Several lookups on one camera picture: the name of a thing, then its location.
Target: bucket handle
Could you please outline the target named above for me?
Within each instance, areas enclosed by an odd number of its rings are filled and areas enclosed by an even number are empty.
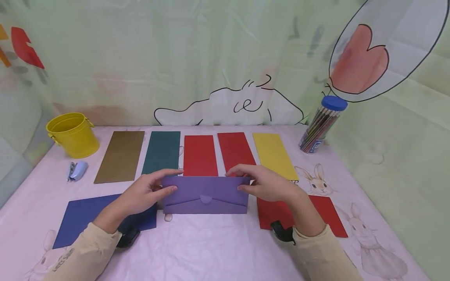
[[[55,142],[56,145],[61,146],[61,144],[56,140],[54,135],[49,134],[49,137]]]
[[[86,121],[89,123],[89,126],[91,126],[92,128],[94,128],[95,126],[94,126],[94,124],[92,124],[92,122],[91,121],[89,121],[89,118],[86,118]]]

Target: beige sleeve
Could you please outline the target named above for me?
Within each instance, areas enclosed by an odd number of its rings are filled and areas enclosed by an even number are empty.
[[[294,227],[292,236],[296,243],[296,263],[308,275],[305,276],[307,280],[363,280],[329,225],[315,237],[304,236]]]
[[[94,281],[103,272],[122,234],[107,234],[90,223],[43,281]]]

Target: table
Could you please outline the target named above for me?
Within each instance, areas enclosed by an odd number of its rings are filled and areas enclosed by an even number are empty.
[[[334,153],[323,145],[314,155],[301,152],[297,145],[306,126],[189,126],[189,127],[96,127],[101,145],[90,157],[84,177],[67,183],[70,161],[61,147],[53,146],[6,205],[0,210],[0,265],[2,280],[41,280],[56,262],[61,250],[47,251],[53,245],[69,201],[122,193],[131,182],[93,184],[113,131],[145,131],[136,178],[139,177],[151,131],[181,131],[184,135],[212,134],[219,175],[225,174],[217,133],[244,132],[259,163],[252,133],[275,133],[288,151],[291,162],[314,176],[320,163],[324,178],[335,190],[329,197],[350,217],[351,205],[360,209],[360,218],[374,230],[377,241],[408,265],[404,280],[428,280],[414,258],[377,211],[352,175]],[[179,160],[183,167],[183,155]],[[299,176],[299,187],[311,193],[309,182]],[[382,280],[366,273],[361,265],[360,243],[352,227],[340,214],[349,238],[339,241],[365,280]],[[291,243],[277,240],[271,231],[261,230],[256,198],[250,196],[247,214],[173,215],[164,221],[157,214],[157,228],[141,232],[133,247],[117,251],[99,280],[302,280],[291,260]]]

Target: light blue stapler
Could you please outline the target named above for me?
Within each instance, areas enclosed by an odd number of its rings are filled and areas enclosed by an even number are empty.
[[[78,163],[70,162],[69,171],[67,172],[67,182],[81,179],[86,172],[88,164],[84,161]]]

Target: purple envelope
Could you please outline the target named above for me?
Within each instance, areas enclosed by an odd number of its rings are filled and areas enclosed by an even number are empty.
[[[165,177],[163,187],[178,190],[163,199],[165,214],[246,214],[248,194],[237,190],[247,177]]]

